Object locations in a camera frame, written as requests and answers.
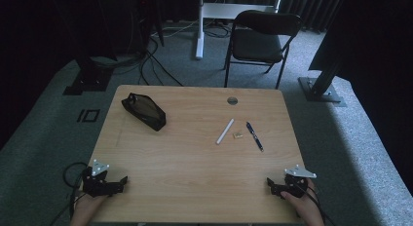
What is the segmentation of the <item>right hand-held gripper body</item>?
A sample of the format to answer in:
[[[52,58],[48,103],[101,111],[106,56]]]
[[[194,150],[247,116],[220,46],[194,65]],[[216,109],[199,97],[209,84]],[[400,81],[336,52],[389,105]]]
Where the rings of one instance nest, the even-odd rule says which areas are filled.
[[[284,181],[287,186],[286,192],[296,198],[305,195],[308,188],[308,178],[317,178],[318,176],[302,166],[296,165],[293,168],[284,170]]]

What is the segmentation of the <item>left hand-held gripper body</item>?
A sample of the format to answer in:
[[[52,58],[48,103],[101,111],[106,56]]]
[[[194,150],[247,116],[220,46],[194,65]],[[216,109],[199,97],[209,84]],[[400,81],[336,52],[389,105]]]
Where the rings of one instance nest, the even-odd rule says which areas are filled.
[[[108,169],[108,164],[94,159],[93,164],[82,172],[82,190],[92,197],[113,195],[113,186],[105,180]]]

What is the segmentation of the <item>dark blue pen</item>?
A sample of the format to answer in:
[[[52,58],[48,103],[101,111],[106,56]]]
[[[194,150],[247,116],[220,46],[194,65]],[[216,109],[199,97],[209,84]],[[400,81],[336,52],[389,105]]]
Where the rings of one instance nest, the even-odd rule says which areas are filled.
[[[246,122],[246,127],[247,127],[248,131],[250,132],[250,134],[252,135],[252,137],[253,137],[253,139],[254,139],[254,141],[255,141],[258,149],[259,149],[261,152],[264,152],[264,147],[263,147],[263,145],[261,144],[261,142],[260,142],[260,140],[259,140],[259,138],[258,138],[258,136],[257,136],[257,134],[256,134],[256,132],[255,132],[255,130],[254,130],[254,128],[252,127],[251,123],[250,123],[250,122]]]

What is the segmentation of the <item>white pen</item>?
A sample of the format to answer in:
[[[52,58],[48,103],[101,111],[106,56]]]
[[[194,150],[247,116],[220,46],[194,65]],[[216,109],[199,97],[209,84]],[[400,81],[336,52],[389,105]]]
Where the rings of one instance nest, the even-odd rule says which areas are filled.
[[[228,122],[227,126],[225,127],[225,129],[223,130],[223,132],[221,133],[221,135],[218,136],[218,138],[217,138],[217,140],[216,140],[216,142],[215,142],[216,145],[219,145],[219,144],[222,142],[223,138],[224,138],[225,135],[227,134],[228,130],[232,127],[232,125],[234,124],[234,122],[235,122],[235,119],[234,119],[234,118],[230,119],[230,121]]]

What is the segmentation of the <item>black pencil case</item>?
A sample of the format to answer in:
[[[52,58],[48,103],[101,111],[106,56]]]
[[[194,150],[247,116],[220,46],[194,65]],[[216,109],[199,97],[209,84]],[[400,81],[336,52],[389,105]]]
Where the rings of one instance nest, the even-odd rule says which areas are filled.
[[[145,125],[158,132],[167,123],[164,110],[145,94],[130,93],[122,100],[124,108]]]

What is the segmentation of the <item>person's right hand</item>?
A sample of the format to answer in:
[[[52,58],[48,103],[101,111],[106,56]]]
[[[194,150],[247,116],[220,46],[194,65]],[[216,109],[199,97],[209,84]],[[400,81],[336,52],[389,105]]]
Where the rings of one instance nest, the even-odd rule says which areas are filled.
[[[311,179],[308,179],[307,195],[296,198],[287,192],[282,192],[282,197],[295,208],[302,221],[310,217],[320,217],[323,220],[319,207],[316,205],[318,197],[315,193],[315,184]]]

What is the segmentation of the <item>person's left hand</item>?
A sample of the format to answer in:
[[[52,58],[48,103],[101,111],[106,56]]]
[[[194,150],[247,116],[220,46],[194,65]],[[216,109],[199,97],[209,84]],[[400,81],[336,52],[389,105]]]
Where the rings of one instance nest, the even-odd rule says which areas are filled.
[[[80,198],[76,203],[72,219],[84,218],[92,220],[92,218],[97,213],[100,206],[105,202],[106,199],[107,196],[92,197],[90,195],[85,195],[84,197]]]

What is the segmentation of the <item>black stand with grey base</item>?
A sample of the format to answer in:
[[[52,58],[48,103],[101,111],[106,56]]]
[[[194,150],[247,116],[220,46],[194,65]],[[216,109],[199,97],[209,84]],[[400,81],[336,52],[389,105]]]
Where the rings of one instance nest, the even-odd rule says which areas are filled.
[[[326,70],[322,70],[318,78],[299,77],[298,82],[308,101],[330,102],[336,107],[346,107],[342,96],[339,96],[332,81],[340,70],[343,60],[336,60]]]

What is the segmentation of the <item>black stand with square base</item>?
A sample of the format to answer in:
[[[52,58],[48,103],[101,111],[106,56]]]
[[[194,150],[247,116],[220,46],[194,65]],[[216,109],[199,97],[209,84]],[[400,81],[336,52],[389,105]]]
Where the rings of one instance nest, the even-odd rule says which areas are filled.
[[[80,70],[64,95],[81,95],[83,92],[105,92],[114,69],[96,64],[89,56],[75,58]]]

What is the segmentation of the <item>black folding chair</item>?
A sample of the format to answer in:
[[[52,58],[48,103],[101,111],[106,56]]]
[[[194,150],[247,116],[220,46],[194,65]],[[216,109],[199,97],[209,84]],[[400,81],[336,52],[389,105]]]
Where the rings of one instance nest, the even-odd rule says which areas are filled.
[[[269,73],[281,63],[275,89],[280,86],[290,43],[302,27],[298,15],[247,10],[239,13],[231,29],[223,69],[224,87],[228,86],[230,65],[249,64],[267,66]]]

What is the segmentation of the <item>dark equipment cabinet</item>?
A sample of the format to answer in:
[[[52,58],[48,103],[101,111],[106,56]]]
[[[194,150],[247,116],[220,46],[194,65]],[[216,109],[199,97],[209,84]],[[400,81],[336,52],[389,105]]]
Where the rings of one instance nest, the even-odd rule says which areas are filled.
[[[128,0],[128,2],[130,3],[132,32],[137,42],[137,52],[141,56],[147,52],[152,29],[155,29],[161,45],[164,46],[160,0]]]

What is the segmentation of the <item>dark curtain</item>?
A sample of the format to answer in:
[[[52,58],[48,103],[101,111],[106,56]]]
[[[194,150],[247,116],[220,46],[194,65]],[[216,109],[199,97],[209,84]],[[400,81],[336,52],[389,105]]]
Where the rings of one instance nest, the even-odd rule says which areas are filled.
[[[280,13],[298,15],[305,30],[327,31],[343,0],[223,0],[226,3],[274,6]]]

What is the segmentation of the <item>white desk frame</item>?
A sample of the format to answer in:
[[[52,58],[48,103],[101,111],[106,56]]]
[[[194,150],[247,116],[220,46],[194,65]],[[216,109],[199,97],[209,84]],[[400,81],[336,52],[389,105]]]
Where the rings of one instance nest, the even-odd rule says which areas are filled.
[[[204,0],[199,0],[199,27],[195,58],[202,59],[204,56],[204,19],[234,19],[239,13],[247,10],[277,13],[280,10],[281,1],[276,0],[273,5],[252,5],[207,3]]]

